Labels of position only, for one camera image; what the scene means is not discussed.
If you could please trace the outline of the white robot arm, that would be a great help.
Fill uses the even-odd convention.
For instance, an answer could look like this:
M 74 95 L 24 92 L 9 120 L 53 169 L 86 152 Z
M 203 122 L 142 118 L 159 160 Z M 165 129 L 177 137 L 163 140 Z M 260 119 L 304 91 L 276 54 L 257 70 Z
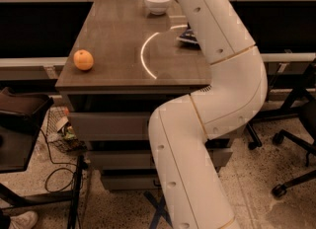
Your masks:
M 263 59 L 228 0 L 177 0 L 209 64 L 209 87 L 152 114 L 149 141 L 174 229 L 240 229 L 208 140 L 246 124 L 268 90 Z

